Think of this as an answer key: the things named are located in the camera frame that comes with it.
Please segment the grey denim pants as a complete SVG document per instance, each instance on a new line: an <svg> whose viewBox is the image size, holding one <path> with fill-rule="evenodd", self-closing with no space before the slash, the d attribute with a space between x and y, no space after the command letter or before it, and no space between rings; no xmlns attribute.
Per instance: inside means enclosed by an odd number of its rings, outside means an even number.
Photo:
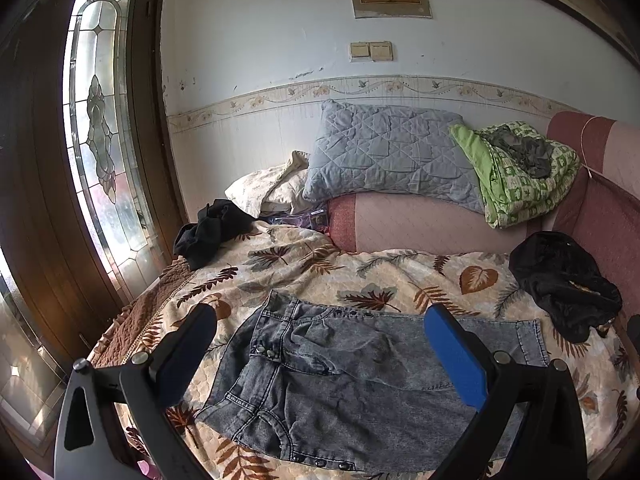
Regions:
<svg viewBox="0 0 640 480"><path fill-rule="evenodd" d="M403 474L435 472L475 413L422 316L275 290L230 338L201 421L278 460ZM490 460L506 456L521 418L516 406Z"/></svg>

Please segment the black garment on right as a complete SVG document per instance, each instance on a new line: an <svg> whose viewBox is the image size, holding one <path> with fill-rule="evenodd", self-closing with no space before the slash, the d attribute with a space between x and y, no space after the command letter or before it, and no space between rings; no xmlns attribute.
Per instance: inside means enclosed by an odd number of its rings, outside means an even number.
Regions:
<svg viewBox="0 0 640 480"><path fill-rule="evenodd" d="M587 341L590 330L612 322L622 310L617 286L601 274L589 252L562 232L529 235L510 253L509 270L572 344Z"/></svg>

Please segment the black garment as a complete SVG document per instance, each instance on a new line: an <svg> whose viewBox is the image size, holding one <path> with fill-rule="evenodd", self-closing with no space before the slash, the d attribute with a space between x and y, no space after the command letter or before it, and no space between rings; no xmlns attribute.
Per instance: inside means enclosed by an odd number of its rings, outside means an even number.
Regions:
<svg viewBox="0 0 640 480"><path fill-rule="evenodd" d="M510 253L509 270L572 344L587 341L590 330L612 322L622 310L617 286L601 274L589 252L562 232L529 235Z"/></svg>
<svg viewBox="0 0 640 480"><path fill-rule="evenodd" d="M172 251L196 271L213 260L222 243L250 232L254 222L255 218L231 200L218 198L198 212L197 222L180 229Z"/></svg>

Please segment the black garment on left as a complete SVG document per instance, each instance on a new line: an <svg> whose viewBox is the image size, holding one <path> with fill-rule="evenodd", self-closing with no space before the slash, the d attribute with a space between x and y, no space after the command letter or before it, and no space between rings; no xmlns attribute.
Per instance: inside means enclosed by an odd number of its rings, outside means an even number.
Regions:
<svg viewBox="0 0 640 480"><path fill-rule="evenodd" d="M255 218L231 200L218 198L198 212L197 222L180 229L172 251L196 271L213 260L222 243L250 232L254 222Z"/></svg>

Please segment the leaf pattern fleece blanket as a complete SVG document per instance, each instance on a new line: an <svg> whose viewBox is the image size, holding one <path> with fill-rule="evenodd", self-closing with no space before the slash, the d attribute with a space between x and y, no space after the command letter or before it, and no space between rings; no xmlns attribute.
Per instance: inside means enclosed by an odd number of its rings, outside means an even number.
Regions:
<svg viewBox="0 0 640 480"><path fill-rule="evenodd" d="M425 336L435 306L516 362L567 365L589 478L636 440L639 375L620 335L608 326L566 340L503 254L358 254L257 222L201 269L171 263L91 363L155 350L198 304L214 310L216 335L168 417L215 479L429 477L474 414Z"/></svg>

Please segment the cream pillow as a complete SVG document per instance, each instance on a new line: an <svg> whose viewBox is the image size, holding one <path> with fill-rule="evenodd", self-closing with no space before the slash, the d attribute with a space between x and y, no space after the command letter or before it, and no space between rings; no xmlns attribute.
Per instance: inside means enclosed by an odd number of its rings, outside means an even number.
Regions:
<svg viewBox="0 0 640 480"><path fill-rule="evenodd" d="M303 196L308 165L308 153L292 151L283 164L235 180L224 191L224 196L254 218L301 214L314 206Z"/></svg>

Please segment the pink maroon sofa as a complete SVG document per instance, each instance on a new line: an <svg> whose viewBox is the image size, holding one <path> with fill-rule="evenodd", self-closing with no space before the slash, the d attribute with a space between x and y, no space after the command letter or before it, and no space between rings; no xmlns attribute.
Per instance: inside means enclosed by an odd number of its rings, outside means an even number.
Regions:
<svg viewBox="0 0 640 480"><path fill-rule="evenodd" d="M346 252L510 252L538 231L569 235L639 312L639 130L559 112L538 134L524 122L454 127L480 206L418 194L360 192L329 201L329 233Z"/></svg>

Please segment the green patterned folded blanket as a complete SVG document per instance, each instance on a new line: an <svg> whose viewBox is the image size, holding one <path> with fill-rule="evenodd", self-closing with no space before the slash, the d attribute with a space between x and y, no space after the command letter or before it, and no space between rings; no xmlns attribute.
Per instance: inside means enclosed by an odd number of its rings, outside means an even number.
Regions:
<svg viewBox="0 0 640 480"><path fill-rule="evenodd" d="M505 151L487 142L484 134L501 125L526 136L545 138L553 146L550 177L529 177ZM459 124L449 131L473 166L485 206L485 220L494 229L510 228L548 214L570 192L580 169L579 156L572 148L543 136L526 122L506 122L480 130Z"/></svg>

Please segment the grey cloth on blanket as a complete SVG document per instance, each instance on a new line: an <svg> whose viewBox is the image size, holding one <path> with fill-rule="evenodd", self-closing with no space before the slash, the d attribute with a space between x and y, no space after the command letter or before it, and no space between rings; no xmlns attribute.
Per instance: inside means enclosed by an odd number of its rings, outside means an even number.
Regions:
<svg viewBox="0 0 640 480"><path fill-rule="evenodd" d="M544 179L551 176L553 146L545 138L526 136L507 125L485 133L484 138L494 148L505 151L529 177Z"/></svg>

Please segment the grey quilted pillow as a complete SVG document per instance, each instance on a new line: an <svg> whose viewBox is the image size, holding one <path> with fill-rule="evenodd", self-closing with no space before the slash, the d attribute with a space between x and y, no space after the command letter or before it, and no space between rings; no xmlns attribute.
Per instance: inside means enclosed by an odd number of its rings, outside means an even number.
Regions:
<svg viewBox="0 0 640 480"><path fill-rule="evenodd" d="M446 110L327 100L303 196L320 203L354 193L420 195L484 211L475 170L450 133Z"/></svg>

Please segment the beige wall switch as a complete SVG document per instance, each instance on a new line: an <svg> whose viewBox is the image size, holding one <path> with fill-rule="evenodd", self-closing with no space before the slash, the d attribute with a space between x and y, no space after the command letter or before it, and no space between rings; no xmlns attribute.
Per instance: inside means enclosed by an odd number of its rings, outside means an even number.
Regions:
<svg viewBox="0 0 640 480"><path fill-rule="evenodd" d="M393 62L394 48L390 41L352 42L349 61Z"/></svg>

